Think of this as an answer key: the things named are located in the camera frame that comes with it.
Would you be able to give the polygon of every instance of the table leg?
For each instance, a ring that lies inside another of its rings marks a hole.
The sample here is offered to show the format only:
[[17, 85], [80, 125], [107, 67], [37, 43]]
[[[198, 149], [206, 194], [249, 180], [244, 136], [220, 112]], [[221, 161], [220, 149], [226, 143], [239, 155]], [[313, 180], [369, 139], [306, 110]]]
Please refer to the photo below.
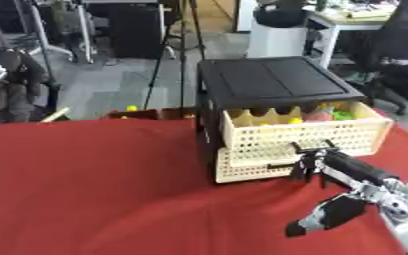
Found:
[[335, 50], [335, 44], [337, 43], [337, 39], [338, 39], [339, 34], [340, 34], [339, 27], [338, 26], [333, 26], [331, 28], [331, 33], [330, 33], [330, 36], [329, 36], [328, 43], [326, 44], [326, 46], [323, 49], [323, 55], [321, 56], [321, 60], [320, 60], [320, 64], [324, 68], [329, 67], [329, 62], [332, 59], [332, 55], [333, 55], [334, 50]]

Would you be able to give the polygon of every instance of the drawer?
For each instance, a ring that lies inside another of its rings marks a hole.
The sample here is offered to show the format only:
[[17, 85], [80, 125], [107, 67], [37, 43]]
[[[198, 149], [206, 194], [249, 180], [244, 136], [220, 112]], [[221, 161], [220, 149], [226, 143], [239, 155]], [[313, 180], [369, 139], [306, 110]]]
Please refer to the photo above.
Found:
[[299, 159], [291, 146], [326, 147], [331, 141], [351, 156], [373, 155], [382, 146], [393, 120], [362, 102], [349, 102], [354, 120], [239, 126], [223, 111], [223, 139], [231, 167], [287, 164]]

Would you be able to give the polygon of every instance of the chair leg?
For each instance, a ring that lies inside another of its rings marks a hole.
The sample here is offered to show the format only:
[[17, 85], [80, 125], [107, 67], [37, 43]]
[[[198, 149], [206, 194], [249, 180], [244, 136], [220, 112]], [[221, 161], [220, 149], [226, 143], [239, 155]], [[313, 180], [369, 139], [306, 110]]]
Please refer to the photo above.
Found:
[[381, 82], [378, 79], [374, 79], [373, 81], [370, 82], [370, 94], [371, 98], [381, 99], [396, 105], [398, 107], [396, 114], [398, 115], [405, 114], [405, 110], [407, 108], [405, 104], [397, 99], [390, 97], [387, 94], [387, 89], [381, 84]]
[[400, 101], [398, 101], [396, 99], [391, 98], [390, 96], [388, 96], [385, 93], [383, 93], [381, 95], [378, 95], [377, 98], [381, 99], [381, 100], [384, 100], [384, 101], [387, 101], [387, 102], [390, 102], [390, 103], [393, 103], [394, 105], [396, 105], [398, 107], [398, 110], [396, 111], [396, 114], [398, 114], [400, 116], [405, 115], [405, 110], [406, 110], [407, 107], [405, 106], [404, 103], [402, 103], [402, 102], [400, 102]]

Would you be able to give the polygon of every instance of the black office chair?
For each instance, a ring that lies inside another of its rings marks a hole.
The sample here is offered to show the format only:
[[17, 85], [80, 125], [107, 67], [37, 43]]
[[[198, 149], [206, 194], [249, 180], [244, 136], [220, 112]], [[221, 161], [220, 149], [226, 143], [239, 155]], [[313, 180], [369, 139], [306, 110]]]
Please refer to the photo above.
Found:
[[408, 0], [401, 0], [380, 30], [350, 33], [349, 42], [343, 50], [350, 59], [364, 73], [376, 73], [366, 84], [352, 84], [369, 96], [371, 104], [375, 99], [391, 102], [398, 107], [396, 113], [403, 115], [405, 105], [386, 93], [382, 78], [385, 74], [408, 76]]

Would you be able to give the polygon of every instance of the tripod leg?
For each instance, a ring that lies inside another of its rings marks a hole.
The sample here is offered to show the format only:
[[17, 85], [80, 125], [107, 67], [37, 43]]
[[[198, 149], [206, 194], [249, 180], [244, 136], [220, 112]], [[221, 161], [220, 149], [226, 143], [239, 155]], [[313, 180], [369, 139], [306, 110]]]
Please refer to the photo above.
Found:
[[201, 59], [205, 60], [206, 59], [205, 47], [204, 47], [204, 41], [202, 39], [201, 25], [199, 23], [198, 12], [197, 12], [198, 5], [196, 3], [196, 0], [189, 0], [189, 1], [190, 1], [190, 9], [193, 15], [193, 22], [195, 23], [196, 36], [198, 37], [199, 52], [201, 53]]
[[186, 55], [185, 55], [185, 15], [187, 10], [187, 0], [182, 0], [182, 13], [181, 13], [181, 46], [180, 46], [180, 62], [181, 62], [181, 93], [180, 93], [180, 108], [179, 113], [183, 116], [184, 110], [184, 90], [185, 90], [185, 65], [186, 65]]
[[151, 76], [151, 81], [148, 84], [149, 90], [148, 90], [148, 93], [147, 93], [146, 98], [145, 98], [145, 104], [143, 106], [144, 109], [147, 109], [148, 104], [150, 103], [151, 94], [153, 93], [154, 83], [156, 82], [157, 74], [159, 73], [160, 63], [162, 62], [162, 55], [164, 53], [165, 48], [167, 47], [167, 39], [168, 39], [168, 35], [170, 34], [171, 26], [172, 26], [172, 24], [169, 24], [167, 26], [167, 31], [166, 31], [166, 33], [164, 35], [164, 38], [162, 39], [162, 44], [161, 44], [161, 47], [160, 47], [161, 50], [160, 50], [160, 53], [159, 53], [159, 57], [156, 60], [156, 66], [154, 67], [154, 72], [153, 72], [153, 75]]

